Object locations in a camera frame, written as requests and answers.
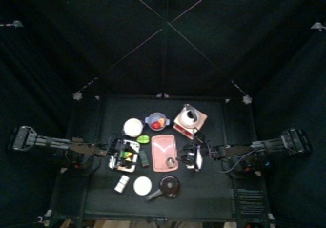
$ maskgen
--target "wall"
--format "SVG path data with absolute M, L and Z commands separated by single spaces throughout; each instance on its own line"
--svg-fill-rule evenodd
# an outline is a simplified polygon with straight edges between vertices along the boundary
M 255 101 L 260 139 L 281 130 L 303 129 L 309 137 L 308 157 L 276 154 L 267 178 L 269 200 L 284 227 L 323 227 L 326 214 L 326 32 L 315 31 L 291 60 L 268 78 Z
M 30 227 L 47 208 L 55 174 L 51 155 L 13 154 L 6 146 L 21 125 L 39 135 L 65 136 L 72 97 L 19 28 L 0 28 L 0 96 L 0 226 Z

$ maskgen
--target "white container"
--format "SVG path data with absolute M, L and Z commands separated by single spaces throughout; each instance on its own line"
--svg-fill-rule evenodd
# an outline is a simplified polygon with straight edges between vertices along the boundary
M 122 124 L 121 134 L 129 137 L 137 137 L 142 128 L 142 122 L 137 118 L 129 118 Z
M 117 183 L 116 188 L 114 188 L 114 190 L 116 190 L 118 193 L 122 192 L 124 187 L 125 187 L 125 184 L 126 184 L 126 181 L 128 181 L 128 176 L 121 175 L 121 178 L 120 178 L 118 183 Z

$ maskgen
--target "black curtain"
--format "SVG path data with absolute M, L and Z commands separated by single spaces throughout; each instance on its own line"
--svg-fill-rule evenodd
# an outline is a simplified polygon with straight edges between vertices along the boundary
M 267 176 L 269 203 L 283 227 L 324 227 L 326 214 L 326 32 L 315 31 L 287 63 L 268 77 L 256 100 L 259 138 L 281 130 L 303 129 L 312 153 L 307 157 L 276 154 Z
M 2 15 L 1 20 L 11 19 Z M 47 208 L 54 156 L 37 151 L 13 154 L 6 146 L 21 125 L 39 135 L 65 136 L 72 95 L 23 29 L 0 28 L 0 68 L 0 226 L 33 227 Z
M 231 81 L 255 95 L 326 8 L 324 0 L 2 1 L 73 91 L 224 97 L 241 96 Z

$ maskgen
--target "cable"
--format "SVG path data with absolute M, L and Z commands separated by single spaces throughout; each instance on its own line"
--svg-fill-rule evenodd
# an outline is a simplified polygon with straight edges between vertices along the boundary
M 233 168 L 237 166 L 237 164 L 240 163 L 240 161 L 251 154 L 251 153 L 253 153 L 253 152 L 256 152 L 257 150 L 256 149 L 253 149 L 251 152 L 248 152 L 243 157 L 240 157 L 239 158 L 239 160 L 235 162 L 235 164 L 231 166 L 231 168 L 229 169 L 227 169 L 225 171 L 220 171 L 220 173 L 229 173 L 232 170 L 233 170 Z
M 201 55 L 201 57 L 205 59 L 208 64 L 216 69 L 217 73 L 229 81 L 229 83 L 233 85 L 233 87 L 240 91 L 243 95 L 247 95 L 247 93 L 241 90 L 241 88 L 237 86 L 237 84 L 233 82 L 232 79 L 227 76 L 225 73 L 222 73 L 221 68 L 212 62 L 212 60 L 204 55 L 204 53 L 198 50 L 198 48 L 194 46 L 194 44 L 186 39 L 186 37 L 180 33 L 180 31 L 176 29 L 176 27 L 172 25 L 172 23 L 168 22 L 168 26 L 173 29 L 173 31 L 177 33 L 177 35 L 184 39 L 184 41 L 188 43 L 188 45 L 196 50 L 196 52 Z
M 66 154 L 68 154 L 68 151 L 65 151 L 65 159 L 66 159 L 68 163 L 70 163 Z
M 108 147 L 109 147 L 110 144 L 114 142 L 114 140 L 117 139 L 117 137 L 118 137 L 118 135 L 117 135 L 116 133 L 113 133 L 113 134 L 109 135 L 108 140 L 106 140 L 106 142 L 108 142 Z
M 284 145 L 284 148 L 292 153 L 292 154 L 296 154 L 296 152 L 288 148 L 287 144 L 285 144 L 285 139 L 283 136 L 280 136 L 280 139 L 281 139 L 281 142 L 283 142 L 283 145 Z
M 174 21 L 178 19 L 180 16 L 182 16 L 190 9 L 193 9 L 200 3 L 201 3 L 202 0 L 198 0 L 172 21 L 170 23 L 174 23 Z
M 96 165 L 94 169 L 92 170 L 89 176 L 90 176 L 90 175 L 96 172 L 96 170 L 98 169 L 100 164 L 101 164 L 101 159 L 102 159 L 102 157 L 98 158 L 97 165 Z
M 102 72 L 97 77 L 94 77 L 81 88 L 77 93 L 82 92 L 97 80 L 100 77 L 102 77 L 112 68 L 153 38 L 156 34 L 158 34 L 162 31 L 162 29 L 158 29 Z

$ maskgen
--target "kettle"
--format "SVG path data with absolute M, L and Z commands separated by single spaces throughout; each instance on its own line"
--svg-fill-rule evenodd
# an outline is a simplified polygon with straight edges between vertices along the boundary
M 198 111 L 188 104 L 182 105 L 178 113 L 178 123 L 184 128 L 194 128 L 200 123 Z

